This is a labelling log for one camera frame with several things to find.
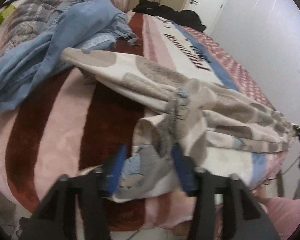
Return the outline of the beige bear print pants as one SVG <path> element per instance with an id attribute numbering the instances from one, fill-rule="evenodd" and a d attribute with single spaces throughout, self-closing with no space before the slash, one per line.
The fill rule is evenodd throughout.
<path id="1" fill-rule="evenodd" d="M 179 186 L 171 154 L 174 144 L 197 166 L 222 174 L 223 161 L 208 162 L 208 152 L 286 152 L 295 139 L 293 125 L 280 112 L 233 89 L 190 79 L 143 56 L 66 48 L 61 59 L 153 112 L 136 123 L 132 156 L 111 195 L 114 202 L 174 191 Z"/>

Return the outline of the striped pink bed blanket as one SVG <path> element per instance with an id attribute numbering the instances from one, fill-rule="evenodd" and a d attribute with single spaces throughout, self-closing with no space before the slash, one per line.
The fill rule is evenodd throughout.
<path id="1" fill-rule="evenodd" d="M 160 17 L 129 13 L 139 45 L 120 42 L 115 53 L 143 56 L 190 79 L 220 84 L 267 106 L 259 86 L 212 38 Z M 61 174 L 85 174 L 128 147 L 133 132 L 152 110 L 74 67 L 42 83 L 17 109 L 0 115 L 0 193 L 28 211 L 35 210 Z M 223 161 L 222 174 L 238 174 L 258 187 L 277 174 L 286 152 L 233 155 L 208 152 L 208 162 Z M 178 186 L 157 197 L 117 203 L 105 201 L 111 230 L 172 229 L 192 218 L 194 199 Z"/>

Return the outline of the black clothes pile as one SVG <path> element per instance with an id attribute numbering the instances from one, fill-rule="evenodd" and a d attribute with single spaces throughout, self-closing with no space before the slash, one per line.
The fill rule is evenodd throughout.
<path id="1" fill-rule="evenodd" d="M 206 29 L 206 26 L 202 24 L 196 12 L 192 10 L 176 11 L 158 2 L 139 0 L 139 3 L 133 8 L 133 12 L 162 17 L 178 25 L 190 27 L 199 32 L 203 32 Z"/>

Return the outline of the pink plaid duvet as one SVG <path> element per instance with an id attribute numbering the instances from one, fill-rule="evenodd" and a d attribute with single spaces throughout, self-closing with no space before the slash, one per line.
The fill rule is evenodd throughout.
<path id="1" fill-rule="evenodd" d="M 0 57 L 17 45 L 37 37 L 44 29 L 52 13 L 64 1 L 25 0 L 0 25 Z M 125 11 L 128 0 L 110 0 Z"/>

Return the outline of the blue denim jeans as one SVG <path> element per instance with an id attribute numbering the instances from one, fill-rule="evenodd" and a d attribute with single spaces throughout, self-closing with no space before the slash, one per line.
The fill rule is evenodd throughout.
<path id="1" fill-rule="evenodd" d="M 133 45 L 138 36 L 127 14 L 110 0 L 62 2 L 44 31 L 0 57 L 0 114 L 14 110 L 44 80 L 69 68 L 61 61 L 65 48 L 110 50 L 118 39 Z"/>

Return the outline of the green plush toy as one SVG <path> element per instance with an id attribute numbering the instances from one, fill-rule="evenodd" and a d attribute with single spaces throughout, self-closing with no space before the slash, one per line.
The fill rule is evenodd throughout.
<path id="1" fill-rule="evenodd" d="M 16 9 L 13 4 L 8 4 L 0 10 L 0 25 L 6 20 Z"/>

